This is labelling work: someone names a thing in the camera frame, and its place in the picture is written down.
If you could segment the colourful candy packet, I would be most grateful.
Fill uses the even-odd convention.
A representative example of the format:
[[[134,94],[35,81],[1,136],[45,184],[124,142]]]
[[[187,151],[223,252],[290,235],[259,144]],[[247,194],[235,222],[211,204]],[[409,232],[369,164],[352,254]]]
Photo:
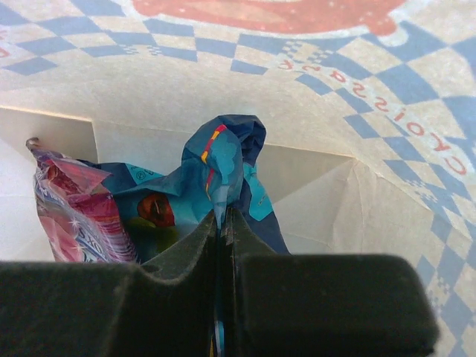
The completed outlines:
[[[125,163],[105,175],[141,269],[131,277],[110,356],[274,356],[268,301],[253,299],[289,254],[257,177],[266,129],[253,115],[221,115],[184,145],[180,166],[143,178]]]

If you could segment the fox's candy packet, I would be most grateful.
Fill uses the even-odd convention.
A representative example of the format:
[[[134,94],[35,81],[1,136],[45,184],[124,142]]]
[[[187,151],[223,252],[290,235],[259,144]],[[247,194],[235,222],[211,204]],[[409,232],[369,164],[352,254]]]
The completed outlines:
[[[36,160],[33,188],[39,221],[54,259],[61,263],[135,263],[138,254],[105,171],[43,147],[38,138],[25,146]]]

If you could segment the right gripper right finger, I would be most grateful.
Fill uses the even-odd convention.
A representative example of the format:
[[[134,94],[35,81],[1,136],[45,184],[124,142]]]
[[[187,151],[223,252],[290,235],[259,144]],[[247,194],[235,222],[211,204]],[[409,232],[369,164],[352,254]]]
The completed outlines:
[[[429,356],[422,282],[388,254],[278,254],[234,208],[222,229],[225,356]]]

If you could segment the checkered paper bag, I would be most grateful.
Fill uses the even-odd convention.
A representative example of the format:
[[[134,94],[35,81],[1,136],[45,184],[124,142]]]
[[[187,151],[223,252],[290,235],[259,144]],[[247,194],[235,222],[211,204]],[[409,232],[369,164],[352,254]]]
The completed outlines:
[[[292,253],[403,256],[475,354],[473,1],[3,1],[1,258],[53,257],[27,139],[167,174],[226,114]]]

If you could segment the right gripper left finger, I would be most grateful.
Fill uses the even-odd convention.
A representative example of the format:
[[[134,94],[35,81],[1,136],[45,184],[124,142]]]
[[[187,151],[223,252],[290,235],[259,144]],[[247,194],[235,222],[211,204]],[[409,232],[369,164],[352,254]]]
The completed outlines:
[[[139,266],[1,265],[3,356],[208,356],[216,220]]]

